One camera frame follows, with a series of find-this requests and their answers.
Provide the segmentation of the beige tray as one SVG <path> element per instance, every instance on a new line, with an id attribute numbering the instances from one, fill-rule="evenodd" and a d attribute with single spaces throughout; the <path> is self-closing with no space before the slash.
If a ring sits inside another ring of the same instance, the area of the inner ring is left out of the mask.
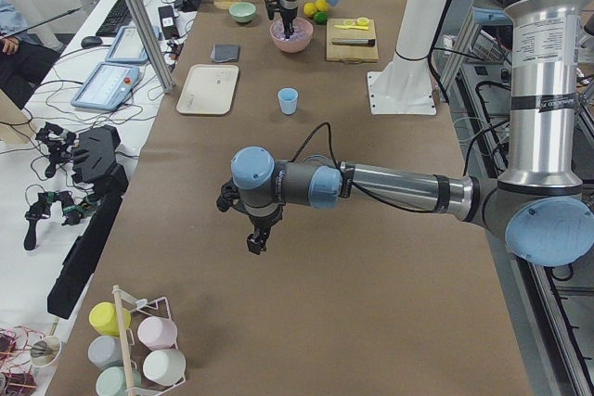
<path id="1" fill-rule="evenodd" d="M 176 105 L 184 115 L 227 114 L 232 105 L 239 67 L 236 65 L 196 64 L 189 69 Z"/>

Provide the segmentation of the green lime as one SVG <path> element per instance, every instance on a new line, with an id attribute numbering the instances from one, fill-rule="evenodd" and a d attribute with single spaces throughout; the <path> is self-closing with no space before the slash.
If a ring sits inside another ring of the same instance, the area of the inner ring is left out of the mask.
<path id="1" fill-rule="evenodd" d="M 325 25 L 328 22 L 328 15 L 326 12 L 318 11 L 313 16 L 314 22 L 318 25 Z"/>

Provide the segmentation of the wooden cutting board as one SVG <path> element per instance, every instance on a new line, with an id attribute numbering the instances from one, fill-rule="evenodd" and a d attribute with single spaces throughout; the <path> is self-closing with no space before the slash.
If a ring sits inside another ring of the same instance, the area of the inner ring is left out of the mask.
<path id="1" fill-rule="evenodd" d="M 346 19 L 329 19 L 326 29 L 326 60 L 333 62 L 378 62 L 379 50 L 378 41 L 373 19 L 369 20 L 369 29 L 367 31 L 359 30 L 340 30 L 333 25 L 342 23 Z M 375 39 L 376 44 L 373 47 L 364 46 L 342 46 L 333 45 L 331 40 L 334 38 L 344 39 Z"/>

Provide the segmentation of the teach pendant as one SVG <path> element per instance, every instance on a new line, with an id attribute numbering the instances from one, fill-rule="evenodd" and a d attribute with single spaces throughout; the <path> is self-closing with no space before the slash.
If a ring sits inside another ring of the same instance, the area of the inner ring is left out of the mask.
<path id="1" fill-rule="evenodd" d="M 149 62 L 149 56 L 135 26 L 122 26 L 119 29 L 105 61 L 130 65 L 144 65 Z"/>
<path id="2" fill-rule="evenodd" d="M 140 80 L 138 66 L 98 64 L 71 100 L 79 109 L 114 111 L 131 95 Z"/>

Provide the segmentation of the pile of clear ice cubes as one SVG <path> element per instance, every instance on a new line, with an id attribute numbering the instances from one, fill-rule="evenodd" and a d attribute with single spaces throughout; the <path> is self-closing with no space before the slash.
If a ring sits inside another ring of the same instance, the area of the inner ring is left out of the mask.
<path id="1" fill-rule="evenodd" d="M 291 35 L 287 35 L 285 33 L 282 21 L 277 20 L 271 25 L 270 32 L 271 35 L 279 41 L 297 42 L 302 41 L 309 36 L 309 26 L 309 22 L 302 21 L 300 18 L 297 18 L 292 23 L 293 33 Z"/>

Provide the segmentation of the black computer mouse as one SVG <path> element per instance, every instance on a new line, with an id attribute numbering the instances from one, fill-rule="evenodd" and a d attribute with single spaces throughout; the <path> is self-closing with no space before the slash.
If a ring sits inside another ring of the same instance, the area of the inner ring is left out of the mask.
<path id="1" fill-rule="evenodd" d="M 87 48 L 96 47 L 96 46 L 99 46 L 102 44 L 103 44 L 103 40 L 99 36 L 95 36 L 95 35 L 85 36 L 85 38 L 83 38 L 81 41 L 81 48 L 87 49 Z"/>

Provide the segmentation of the black keyboard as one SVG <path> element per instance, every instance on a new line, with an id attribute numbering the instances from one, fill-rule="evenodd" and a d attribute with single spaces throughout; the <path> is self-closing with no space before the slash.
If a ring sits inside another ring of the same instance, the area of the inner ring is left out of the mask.
<path id="1" fill-rule="evenodd" d="M 115 37 L 120 28 L 129 26 L 133 22 L 132 14 L 125 0 L 117 0 L 108 15 L 98 27 L 95 36 Z"/>

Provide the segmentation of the yellow cup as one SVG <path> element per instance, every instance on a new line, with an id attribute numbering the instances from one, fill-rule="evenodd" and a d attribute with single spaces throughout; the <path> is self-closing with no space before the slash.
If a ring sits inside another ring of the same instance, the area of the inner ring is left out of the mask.
<path id="1" fill-rule="evenodd" d="M 120 336 L 116 308 L 112 302 L 104 301 L 95 305 L 88 315 L 88 321 L 100 335 Z"/>

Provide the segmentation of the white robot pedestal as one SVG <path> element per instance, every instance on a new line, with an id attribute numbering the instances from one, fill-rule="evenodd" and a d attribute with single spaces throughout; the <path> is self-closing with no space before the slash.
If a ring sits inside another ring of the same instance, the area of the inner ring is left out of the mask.
<path id="1" fill-rule="evenodd" d="M 434 115 L 430 52 L 446 0 L 407 0 L 394 57 L 368 73 L 374 115 Z"/>

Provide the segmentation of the green bowl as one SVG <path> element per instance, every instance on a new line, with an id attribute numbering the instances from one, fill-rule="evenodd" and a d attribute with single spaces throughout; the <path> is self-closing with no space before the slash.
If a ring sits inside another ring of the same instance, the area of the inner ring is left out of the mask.
<path id="1" fill-rule="evenodd" d="M 228 10 L 231 18 L 238 24 L 250 23 L 256 14 L 256 5 L 250 2 L 234 3 Z"/>

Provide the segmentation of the pink cup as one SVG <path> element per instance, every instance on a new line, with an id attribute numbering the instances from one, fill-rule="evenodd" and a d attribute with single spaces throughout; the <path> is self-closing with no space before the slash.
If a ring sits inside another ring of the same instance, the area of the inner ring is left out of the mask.
<path id="1" fill-rule="evenodd" d="M 147 317 L 137 329 L 139 341 L 152 351 L 173 347 L 177 334 L 178 329 L 174 321 L 157 316 Z"/>

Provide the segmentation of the white cup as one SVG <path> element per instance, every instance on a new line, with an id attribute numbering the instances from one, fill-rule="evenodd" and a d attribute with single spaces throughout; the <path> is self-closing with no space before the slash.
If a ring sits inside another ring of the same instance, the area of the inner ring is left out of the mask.
<path id="1" fill-rule="evenodd" d="M 180 350 L 152 351 L 143 363 L 144 376 L 159 385 L 172 386 L 180 381 L 186 371 L 186 356 Z"/>

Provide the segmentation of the pink bowl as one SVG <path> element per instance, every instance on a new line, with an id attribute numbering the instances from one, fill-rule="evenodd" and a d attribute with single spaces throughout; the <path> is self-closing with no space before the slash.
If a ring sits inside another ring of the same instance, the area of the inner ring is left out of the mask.
<path id="1" fill-rule="evenodd" d="M 271 35 L 271 39 L 272 39 L 274 45 L 280 51 L 285 52 L 285 53 L 298 53 L 298 52 L 301 52 L 301 51 L 305 50 L 305 48 L 309 46 L 309 44 L 310 44 L 310 42 L 312 40 L 314 28 L 313 28 L 312 23 L 310 21 L 308 21 L 307 19 L 303 19 L 303 18 L 300 18 L 300 19 L 302 21 L 307 21 L 307 22 L 310 23 L 310 26 L 309 26 L 310 34 L 309 34 L 308 37 L 306 37 L 302 41 L 297 41 L 297 42 L 279 41 L 278 39 L 274 38 L 271 35 L 270 29 L 269 29 L 269 32 L 270 32 L 270 35 Z"/>

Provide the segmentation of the yellow lemon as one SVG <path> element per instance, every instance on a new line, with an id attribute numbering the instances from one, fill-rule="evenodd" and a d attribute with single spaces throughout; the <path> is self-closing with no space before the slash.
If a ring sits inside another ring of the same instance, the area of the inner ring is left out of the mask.
<path id="1" fill-rule="evenodd" d="M 315 6 L 316 10 L 320 12 L 328 12 L 330 9 L 330 5 L 326 0 L 316 0 Z"/>
<path id="2" fill-rule="evenodd" d="M 308 17 L 312 18 L 318 12 L 314 3 L 306 3 L 303 6 L 303 13 Z"/>

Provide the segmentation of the light blue cup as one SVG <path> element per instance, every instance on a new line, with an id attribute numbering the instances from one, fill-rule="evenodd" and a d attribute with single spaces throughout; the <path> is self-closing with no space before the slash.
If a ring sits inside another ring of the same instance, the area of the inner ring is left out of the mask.
<path id="1" fill-rule="evenodd" d="M 284 87 L 278 91 L 280 110 L 285 115 L 293 114 L 298 105 L 298 91 L 291 87 Z"/>

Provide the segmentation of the grey folded cloth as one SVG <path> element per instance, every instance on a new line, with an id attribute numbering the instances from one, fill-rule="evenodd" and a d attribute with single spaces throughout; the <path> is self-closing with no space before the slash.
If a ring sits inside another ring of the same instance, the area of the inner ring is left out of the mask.
<path id="1" fill-rule="evenodd" d="M 239 60 L 239 54 L 239 45 L 215 44 L 213 46 L 210 59 L 211 62 L 214 63 L 236 62 Z"/>

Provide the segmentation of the teach pendant far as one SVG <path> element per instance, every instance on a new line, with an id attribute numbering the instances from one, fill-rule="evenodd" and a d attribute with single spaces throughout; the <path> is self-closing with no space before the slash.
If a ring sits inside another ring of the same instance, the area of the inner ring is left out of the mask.
<path id="1" fill-rule="evenodd" d="M 105 61 L 130 65 L 144 65 L 149 62 L 149 56 L 135 26 L 122 26 L 119 29 Z"/>

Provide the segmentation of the teach pendant near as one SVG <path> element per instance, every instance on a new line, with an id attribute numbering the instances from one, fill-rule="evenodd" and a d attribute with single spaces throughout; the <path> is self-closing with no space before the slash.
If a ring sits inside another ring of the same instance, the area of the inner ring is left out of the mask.
<path id="1" fill-rule="evenodd" d="M 131 95 L 140 80 L 138 66 L 98 64 L 71 100 L 79 109 L 114 111 Z"/>

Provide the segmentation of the yellow plastic knife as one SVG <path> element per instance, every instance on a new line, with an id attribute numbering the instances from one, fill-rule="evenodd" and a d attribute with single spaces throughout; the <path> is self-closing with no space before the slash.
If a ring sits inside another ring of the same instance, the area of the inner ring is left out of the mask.
<path id="1" fill-rule="evenodd" d="M 359 30 L 359 31 L 367 31 L 369 29 L 369 25 L 367 27 L 357 26 L 356 20 L 346 19 L 342 23 L 337 23 L 333 25 L 334 28 L 340 30 Z"/>

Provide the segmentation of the green cup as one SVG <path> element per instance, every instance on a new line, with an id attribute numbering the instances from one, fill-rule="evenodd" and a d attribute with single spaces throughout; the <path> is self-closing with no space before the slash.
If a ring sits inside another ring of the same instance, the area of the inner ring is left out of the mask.
<path id="1" fill-rule="evenodd" d="M 98 396 L 125 396 L 127 384 L 122 366 L 112 366 L 103 370 L 96 381 Z"/>

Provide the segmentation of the grey cup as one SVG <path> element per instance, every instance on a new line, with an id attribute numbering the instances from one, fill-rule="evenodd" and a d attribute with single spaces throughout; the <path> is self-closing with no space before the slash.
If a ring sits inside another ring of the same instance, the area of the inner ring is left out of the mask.
<path id="1" fill-rule="evenodd" d="M 104 370 L 123 364 L 120 340 L 112 336 L 99 336 L 89 345 L 88 360 L 97 368 Z"/>

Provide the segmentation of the aluminium frame post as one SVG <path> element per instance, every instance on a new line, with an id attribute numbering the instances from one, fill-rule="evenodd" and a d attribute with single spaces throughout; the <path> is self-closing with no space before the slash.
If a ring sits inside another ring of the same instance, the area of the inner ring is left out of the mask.
<path id="1" fill-rule="evenodd" d="M 125 3 L 131 12 L 141 43 L 147 52 L 148 60 L 157 75 L 161 88 L 165 94 L 169 94 L 174 89 L 173 78 L 164 61 L 143 0 L 125 0 Z"/>

